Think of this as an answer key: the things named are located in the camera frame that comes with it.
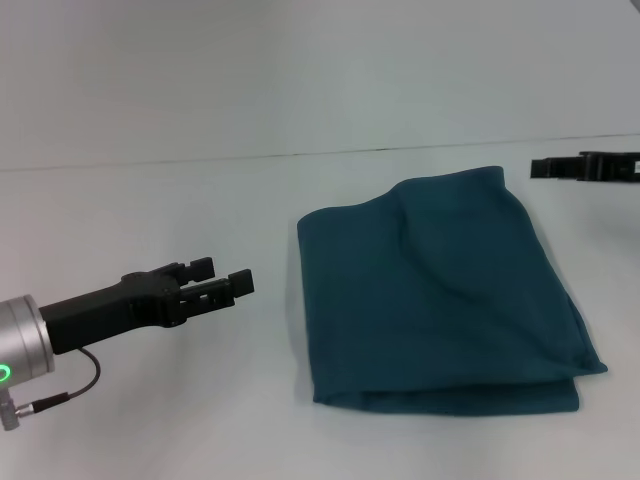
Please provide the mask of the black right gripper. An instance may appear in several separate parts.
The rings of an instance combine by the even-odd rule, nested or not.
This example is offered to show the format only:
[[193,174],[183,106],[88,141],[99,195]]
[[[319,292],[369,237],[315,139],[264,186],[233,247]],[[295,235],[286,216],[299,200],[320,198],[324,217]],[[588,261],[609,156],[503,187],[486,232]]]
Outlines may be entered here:
[[580,179],[590,182],[638,183],[638,152],[581,152],[579,157],[531,161],[531,179]]

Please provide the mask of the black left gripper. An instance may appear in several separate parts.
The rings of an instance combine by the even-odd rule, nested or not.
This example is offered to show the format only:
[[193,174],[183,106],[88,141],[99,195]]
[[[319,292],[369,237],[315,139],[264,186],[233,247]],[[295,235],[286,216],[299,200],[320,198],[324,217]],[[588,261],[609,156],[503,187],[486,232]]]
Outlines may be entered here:
[[[215,277],[211,257],[123,276],[117,284],[40,309],[53,352],[61,355],[151,326],[171,328],[186,319],[233,307],[255,291],[250,269]],[[201,283],[192,287],[181,287]]]

